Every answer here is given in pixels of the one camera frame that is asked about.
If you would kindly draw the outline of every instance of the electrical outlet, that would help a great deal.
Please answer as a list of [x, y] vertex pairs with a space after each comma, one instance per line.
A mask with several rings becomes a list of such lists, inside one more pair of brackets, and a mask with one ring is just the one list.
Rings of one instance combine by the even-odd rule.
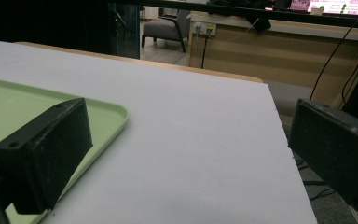
[[193, 23], [193, 34], [206, 35], [207, 33], [209, 35], [215, 35], [216, 24], [200, 21], [195, 21]]

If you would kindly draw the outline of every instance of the chair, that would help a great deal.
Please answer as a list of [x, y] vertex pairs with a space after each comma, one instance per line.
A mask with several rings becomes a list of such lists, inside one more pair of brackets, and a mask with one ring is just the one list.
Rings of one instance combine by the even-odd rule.
[[179, 41], [182, 44], [183, 52], [186, 53], [184, 38], [188, 38], [190, 29], [189, 10], [179, 10], [176, 19], [168, 17], [159, 17], [161, 20], [149, 21], [144, 25], [144, 33], [142, 34], [142, 48], [145, 44], [145, 38], [153, 37], [156, 42], [157, 38]]

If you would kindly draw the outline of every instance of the white tabletop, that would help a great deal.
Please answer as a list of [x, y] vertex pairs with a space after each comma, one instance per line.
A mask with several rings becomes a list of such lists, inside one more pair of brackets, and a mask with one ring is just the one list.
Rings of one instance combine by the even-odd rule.
[[3, 42], [0, 79], [131, 113], [44, 223], [316, 223], [266, 84]]

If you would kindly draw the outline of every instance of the desk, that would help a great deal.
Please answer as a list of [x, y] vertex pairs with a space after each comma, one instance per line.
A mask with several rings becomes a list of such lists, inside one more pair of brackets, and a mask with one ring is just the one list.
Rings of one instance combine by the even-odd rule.
[[43, 223], [316, 223], [266, 84], [3, 42], [0, 79], [131, 113]]

